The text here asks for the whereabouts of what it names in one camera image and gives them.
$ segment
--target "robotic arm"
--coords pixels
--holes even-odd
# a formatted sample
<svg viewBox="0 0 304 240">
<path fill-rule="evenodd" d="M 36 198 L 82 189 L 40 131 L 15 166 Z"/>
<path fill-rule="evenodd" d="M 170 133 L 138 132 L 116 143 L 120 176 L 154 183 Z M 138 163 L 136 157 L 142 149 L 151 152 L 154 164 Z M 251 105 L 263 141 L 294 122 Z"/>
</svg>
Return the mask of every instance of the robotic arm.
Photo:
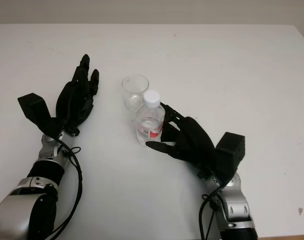
<svg viewBox="0 0 304 240">
<path fill-rule="evenodd" d="M 250 208 L 237 174 L 238 165 L 245 155 L 245 137 L 226 132 L 214 147 L 208 134 L 193 118 L 183 117 L 170 106 L 161 105 L 165 109 L 161 142 L 148 141 L 146 145 L 191 163 L 198 169 L 198 176 L 206 180 L 211 194 L 200 207 L 201 240 L 206 239 L 202 213 L 208 202 L 216 213 L 222 240 L 257 240 Z M 175 142 L 175 145 L 164 142 Z"/>
<path fill-rule="evenodd" d="M 81 168 L 71 150 L 78 125 L 93 108 L 98 92 L 99 72 L 88 81 L 90 58 L 84 55 L 72 81 L 62 90 L 56 103 L 56 117 L 51 117 L 42 97 L 30 93 L 18 98 L 25 116 L 44 133 L 42 148 L 27 177 L 0 203 L 0 240 L 44 240 L 53 234 L 59 184 L 69 158 L 79 176 L 77 199 L 70 216 L 57 228 L 55 239 L 70 221 L 82 194 Z"/>
</svg>

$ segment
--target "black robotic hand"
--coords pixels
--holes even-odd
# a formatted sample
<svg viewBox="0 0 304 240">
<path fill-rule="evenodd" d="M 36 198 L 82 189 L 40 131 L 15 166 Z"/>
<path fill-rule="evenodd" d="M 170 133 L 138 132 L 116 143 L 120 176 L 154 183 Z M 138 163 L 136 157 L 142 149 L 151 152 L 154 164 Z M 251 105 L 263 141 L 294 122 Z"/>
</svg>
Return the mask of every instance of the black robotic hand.
<svg viewBox="0 0 304 240">
<path fill-rule="evenodd" d="M 148 141 L 146 145 L 191 163 L 199 169 L 200 178 L 215 175 L 221 183 L 229 181 L 245 155 L 245 137 L 226 132 L 215 147 L 206 131 L 192 117 L 184 117 L 170 106 L 161 105 L 165 109 L 161 142 Z M 175 142 L 175 145 L 164 142 Z"/>
</svg>

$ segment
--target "white wall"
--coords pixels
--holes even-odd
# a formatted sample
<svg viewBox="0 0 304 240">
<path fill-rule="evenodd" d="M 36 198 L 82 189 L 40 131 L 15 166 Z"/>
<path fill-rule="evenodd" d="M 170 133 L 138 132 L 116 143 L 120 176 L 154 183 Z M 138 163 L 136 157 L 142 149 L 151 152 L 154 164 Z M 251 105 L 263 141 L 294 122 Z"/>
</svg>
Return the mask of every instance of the white wall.
<svg viewBox="0 0 304 240">
<path fill-rule="evenodd" d="M 0 0 L 0 23 L 285 24 L 304 0 Z"/>
</svg>

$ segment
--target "black rubber sleeve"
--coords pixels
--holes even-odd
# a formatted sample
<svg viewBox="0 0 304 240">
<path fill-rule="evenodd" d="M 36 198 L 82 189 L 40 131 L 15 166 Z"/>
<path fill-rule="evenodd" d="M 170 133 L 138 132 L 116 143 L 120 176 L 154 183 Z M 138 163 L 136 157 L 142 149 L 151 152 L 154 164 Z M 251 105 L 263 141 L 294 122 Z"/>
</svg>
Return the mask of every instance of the black rubber sleeve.
<svg viewBox="0 0 304 240">
<path fill-rule="evenodd" d="M 255 228 L 239 228 L 221 231 L 222 240 L 258 240 Z"/>
<path fill-rule="evenodd" d="M 61 165 L 53 161 L 43 160 L 34 163 L 27 177 L 47 178 L 59 185 L 63 174 L 64 169 Z"/>
</svg>

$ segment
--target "bottle label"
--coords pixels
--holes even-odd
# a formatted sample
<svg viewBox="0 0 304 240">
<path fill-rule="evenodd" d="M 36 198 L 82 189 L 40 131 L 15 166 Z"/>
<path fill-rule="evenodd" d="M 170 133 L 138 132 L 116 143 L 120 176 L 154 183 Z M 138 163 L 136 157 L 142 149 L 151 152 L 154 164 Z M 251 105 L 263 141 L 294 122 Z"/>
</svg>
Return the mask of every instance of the bottle label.
<svg viewBox="0 0 304 240">
<path fill-rule="evenodd" d="M 153 140 L 161 135 L 163 122 L 156 128 L 148 128 L 142 124 L 137 124 L 137 132 L 145 139 Z"/>
</svg>

